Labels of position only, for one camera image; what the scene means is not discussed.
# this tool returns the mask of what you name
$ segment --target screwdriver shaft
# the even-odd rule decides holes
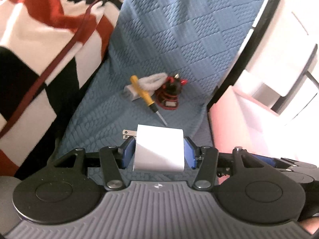
[[[165,119],[162,117],[162,115],[159,112],[156,112],[156,114],[160,117],[160,119],[164,122],[164,125],[167,127],[167,123]]]

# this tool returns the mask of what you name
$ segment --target patterned blanket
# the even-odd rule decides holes
[[[175,111],[160,110],[169,127],[193,137],[210,95],[232,64],[263,0],[124,0],[97,73],[66,130],[58,157],[75,147],[87,152],[122,144],[122,130],[138,124],[162,126],[138,99],[122,90],[130,76],[179,73],[184,86]],[[124,170],[127,179],[187,179],[185,173],[153,175]]]
[[[46,165],[104,58],[122,2],[0,0],[0,175]]]

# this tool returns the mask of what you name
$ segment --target yellow screwdriver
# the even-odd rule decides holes
[[[158,108],[156,107],[155,102],[152,100],[150,97],[149,93],[147,91],[144,91],[139,85],[138,85],[138,77],[136,75],[132,75],[131,78],[131,83],[135,89],[135,91],[138,93],[139,96],[143,98],[143,100],[146,102],[147,106],[151,108],[151,110],[156,113],[160,119],[164,122],[165,126],[167,126],[167,123],[165,119],[162,117],[162,115],[159,113]]]

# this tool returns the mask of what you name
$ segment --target logo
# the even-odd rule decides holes
[[[153,187],[154,187],[154,188],[157,188],[157,189],[160,189],[160,188],[163,187],[163,185],[160,184],[160,183],[157,183],[157,184],[155,184]]]

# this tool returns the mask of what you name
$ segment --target small toy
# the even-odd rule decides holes
[[[166,82],[155,91],[155,102],[165,110],[175,110],[178,107],[178,95],[187,80],[181,79],[179,74],[168,76]]]

